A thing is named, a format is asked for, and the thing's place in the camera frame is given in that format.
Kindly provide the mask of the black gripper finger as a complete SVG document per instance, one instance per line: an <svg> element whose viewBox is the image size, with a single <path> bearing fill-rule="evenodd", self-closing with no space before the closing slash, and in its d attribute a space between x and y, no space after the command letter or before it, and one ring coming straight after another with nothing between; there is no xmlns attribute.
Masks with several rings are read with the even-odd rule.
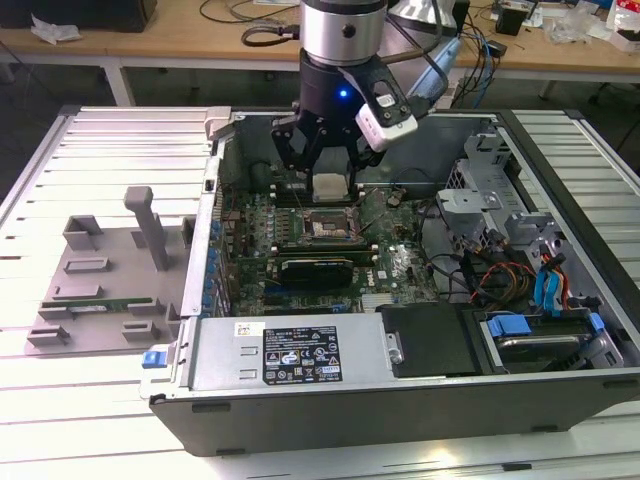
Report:
<svg viewBox="0 0 640 480"><path fill-rule="evenodd" d="M349 198L357 196L356 180L360 172L377 167L383 160L385 152L375 152L367 143L362 133L356 128L343 128L335 137L336 143L328 148L325 170L337 174L346 186Z"/></svg>
<svg viewBox="0 0 640 480"><path fill-rule="evenodd" d="M295 133L305 143L301 151L292 145ZM306 175L306 192L313 193L313 169L323 149L323 119L313 113L296 113L272 121L272 140L284 167Z"/></svg>

